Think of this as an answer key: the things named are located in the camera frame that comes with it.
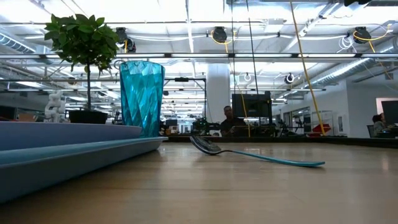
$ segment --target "chair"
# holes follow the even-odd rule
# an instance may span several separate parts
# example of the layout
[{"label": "chair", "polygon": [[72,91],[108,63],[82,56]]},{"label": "chair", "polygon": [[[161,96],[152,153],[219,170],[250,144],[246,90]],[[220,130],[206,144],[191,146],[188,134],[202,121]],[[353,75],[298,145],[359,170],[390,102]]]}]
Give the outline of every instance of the chair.
[{"label": "chair", "polygon": [[373,130],[373,124],[372,125],[366,125],[366,126],[368,127],[370,138],[375,138],[374,130]]}]

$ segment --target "white sculpture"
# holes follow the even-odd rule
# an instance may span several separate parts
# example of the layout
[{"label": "white sculpture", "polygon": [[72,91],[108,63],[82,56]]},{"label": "white sculpture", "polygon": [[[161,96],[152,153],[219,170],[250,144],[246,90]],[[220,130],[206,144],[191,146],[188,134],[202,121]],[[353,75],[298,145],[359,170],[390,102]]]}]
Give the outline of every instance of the white sculpture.
[{"label": "white sculpture", "polygon": [[44,122],[59,123],[61,114],[65,113],[65,102],[61,101],[62,91],[56,91],[49,95],[49,103],[45,106]]}]

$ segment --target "man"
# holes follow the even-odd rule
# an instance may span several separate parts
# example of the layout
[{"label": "man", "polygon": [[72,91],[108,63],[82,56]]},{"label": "man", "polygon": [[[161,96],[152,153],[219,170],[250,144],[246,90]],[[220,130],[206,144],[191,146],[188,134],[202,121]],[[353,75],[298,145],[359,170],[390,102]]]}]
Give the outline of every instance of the man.
[{"label": "man", "polygon": [[221,123],[221,134],[223,136],[233,136],[235,126],[245,126],[246,123],[241,118],[235,118],[230,106],[224,107],[225,121]]}]

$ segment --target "wooden table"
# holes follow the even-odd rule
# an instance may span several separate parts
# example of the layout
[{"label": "wooden table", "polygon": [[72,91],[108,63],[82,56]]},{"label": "wooden table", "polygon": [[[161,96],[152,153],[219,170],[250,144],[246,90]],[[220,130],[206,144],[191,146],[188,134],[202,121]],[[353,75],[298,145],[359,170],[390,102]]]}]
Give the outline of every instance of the wooden table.
[{"label": "wooden table", "polygon": [[397,223],[396,149],[219,145],[326,164],[309,169],[237,154],[207,156],[189,143],[165,143],[0,205],[0,223]]}]

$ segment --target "blue glass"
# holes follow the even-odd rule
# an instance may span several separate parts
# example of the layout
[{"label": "blue glass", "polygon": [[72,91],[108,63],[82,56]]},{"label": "blue glass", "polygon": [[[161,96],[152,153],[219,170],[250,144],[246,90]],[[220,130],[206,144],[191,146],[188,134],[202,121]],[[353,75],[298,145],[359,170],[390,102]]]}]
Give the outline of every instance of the blue glass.
[{"label": "blue glass", "polygon": [[156,63],[128,61],[120,65],[123,124],[142,127],[141,138],[159,135],[164,77],[165,68]]}]

